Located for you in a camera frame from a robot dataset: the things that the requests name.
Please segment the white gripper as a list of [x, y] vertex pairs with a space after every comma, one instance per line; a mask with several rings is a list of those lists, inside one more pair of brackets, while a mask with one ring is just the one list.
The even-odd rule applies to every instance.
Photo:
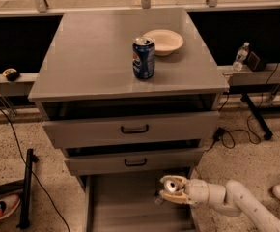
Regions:
[[174, 180], [178, 185], [178, 191], [184, 189], [183, 192], [170, 193], [165, 190], [161, 190], [159, 194], [161, 197], [169, 202], [177, 204], [207, 204], [209, 201], [209, 187], [208, 184], [199, 179], [187, 179], [178, 175], [166, 175], [160, 179], [160, 182], [164, 185], [167, 179]]

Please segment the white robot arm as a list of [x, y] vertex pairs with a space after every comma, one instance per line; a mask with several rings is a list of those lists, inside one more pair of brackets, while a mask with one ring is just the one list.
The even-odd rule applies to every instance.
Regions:
[[228, 217], [245, 214], [260, 232], [280, 232], [280, 220], [238, 181], [230, 180], [222, 186], [200, 179], [166, 175], [160, 183], [163, 190], [159, 193], [164, 200], [192, 207], [205, 204]]

